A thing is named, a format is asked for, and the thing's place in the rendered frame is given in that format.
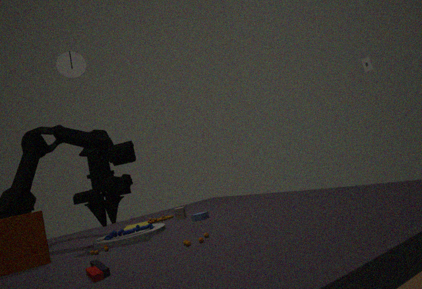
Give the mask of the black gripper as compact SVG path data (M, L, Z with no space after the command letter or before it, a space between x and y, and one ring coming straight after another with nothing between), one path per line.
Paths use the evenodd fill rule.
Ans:
M92 189L76 193L73 196L74 204L86 202L85 206L92 211L103 227L107 226L106 211L111 223L116 223L118 204L120 200L124 198L124 196L120 197L120 195L131 193L131 190L120 191L118 189L110 189L109 187L109 190L103 190L104 173L108 172L109 176L111 175L110 172L113 172L114 174L114 170L111 170L110 167L90 170L89 172L90 175L88 175L87 178L91 181ZM104 200L104 197L106 200Z

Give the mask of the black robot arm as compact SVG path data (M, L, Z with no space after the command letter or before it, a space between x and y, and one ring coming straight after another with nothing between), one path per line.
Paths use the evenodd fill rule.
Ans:
M48 145L40 135L54 135L54 143ZM5 190L0 197L0 219L22 214L32 213L36 198L30 191L36 168L41 157L55 150L58 144L70 144L84 148L79 156L87 156L88 168L95 170L128 164L136 161L134 145L132 141L115 144L104 130L91 132L79 131L56 125L54 127L38 127L24 134L21 140L22 158L15 175L11 188ZM133 184L129 174L122 177L108 172L103 175L103 190L118 189L129 191Z

